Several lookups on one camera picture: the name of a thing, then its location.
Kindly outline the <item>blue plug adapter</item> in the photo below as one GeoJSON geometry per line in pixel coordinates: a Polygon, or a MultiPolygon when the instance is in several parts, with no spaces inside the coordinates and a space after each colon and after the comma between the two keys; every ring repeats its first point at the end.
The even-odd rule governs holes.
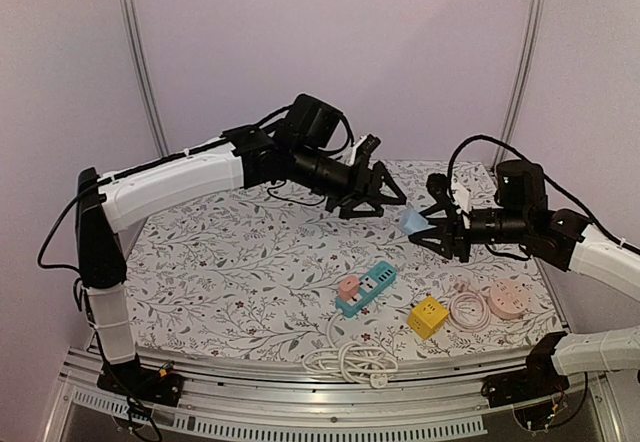
{"type": "Polygon", "coordinates": [[[398,222],[399,230],[409,236],[432,228],[432,225],[418,211],[409,207],[405,209],[398,222]]]}

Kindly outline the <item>teal power strip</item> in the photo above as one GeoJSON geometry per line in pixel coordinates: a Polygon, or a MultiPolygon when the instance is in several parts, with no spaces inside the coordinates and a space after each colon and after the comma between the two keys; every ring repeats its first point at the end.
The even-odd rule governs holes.
{"type": "Polygon", "coordinates": [[[367,307],[376,297],[391,286],[397,276],[397,270],[385,261],[381,261],[369,269],[360,280],[359,293],[348,302],[342,301],[337,295],[335,307],[345,318],[352,318],[367,307]]]}

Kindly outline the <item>pink plug adapter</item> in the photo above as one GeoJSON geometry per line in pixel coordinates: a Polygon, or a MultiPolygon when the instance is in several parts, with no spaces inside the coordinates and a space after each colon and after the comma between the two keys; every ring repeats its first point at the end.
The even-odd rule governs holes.
{"type": "Polygon", "coordinates": [[[358,295],[359,286],[360,280],[358,277],[350,275],[344,278],[338,286],[338,297],[342,301],[348,302],[358,295]]]}

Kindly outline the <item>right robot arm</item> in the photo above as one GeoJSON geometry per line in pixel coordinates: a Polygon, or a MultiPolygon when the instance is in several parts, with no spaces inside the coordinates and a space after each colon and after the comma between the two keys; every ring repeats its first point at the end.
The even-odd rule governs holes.
{"type": "MultiPolygon", "coordinates": [[[[599,281],[639,297],[639,250],[614,236],[576,196],[553,181],[541,165],[519,151],[498,164],[495,207],[467,207],[453,184],[453,165],[428,176],[434,205],[421,211],[428,228],[410,235],[412,243],[446,259],[468,261],[474,245],[515,244],[524,253],[564,272],[599,281]]],[[[555,380],[573,374],[639,368],[639,329],[592,334],[554,332],[526,358],[517,389],[537,398],[555,380]]]]}

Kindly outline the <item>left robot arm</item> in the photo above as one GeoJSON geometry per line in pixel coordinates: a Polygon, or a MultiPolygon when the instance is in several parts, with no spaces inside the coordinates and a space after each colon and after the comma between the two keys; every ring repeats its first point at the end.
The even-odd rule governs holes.
{"type": "Polygon", "coordinates": [[[342,219],[380,217],[385,206],[406,196],[381,162],[372,163],[378,137],[346,133],[346,162],[328,144],[338,125],[349,124],[339,109],[307,94],[260,121],[221,133],[201,145],[120,172],[93,168],[77,179],[66,206],[75,213],[77,263],[92,328],[111,381],[128,396],[148,388],[130,328],[124,283],[127,265],[121,231],[158,212],[213,193],[291,181],[323,197],[327,211],[342,219]]]}

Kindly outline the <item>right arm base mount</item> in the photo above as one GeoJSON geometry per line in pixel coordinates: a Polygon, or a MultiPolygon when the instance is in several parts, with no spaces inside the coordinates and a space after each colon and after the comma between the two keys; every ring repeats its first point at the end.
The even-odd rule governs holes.
{"type": "Polygon", "coordinates": [[[550,396],[569,386],[567,376],[559,375],[550,363],[543,363],[487,376],[480,393],[495,408],[550,396]]]}

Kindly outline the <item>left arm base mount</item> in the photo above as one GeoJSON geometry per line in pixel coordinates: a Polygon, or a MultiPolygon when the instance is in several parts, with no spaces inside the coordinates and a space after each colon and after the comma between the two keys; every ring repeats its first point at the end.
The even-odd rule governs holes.
{"type": "Polygon", "coordinates": [[[184,377],[174,371],[172,362],[151,369],[143,367],[135,359],[121,364],[104,363],[97,387],[140,401],[177,407],[184,382],[184,377]]]}

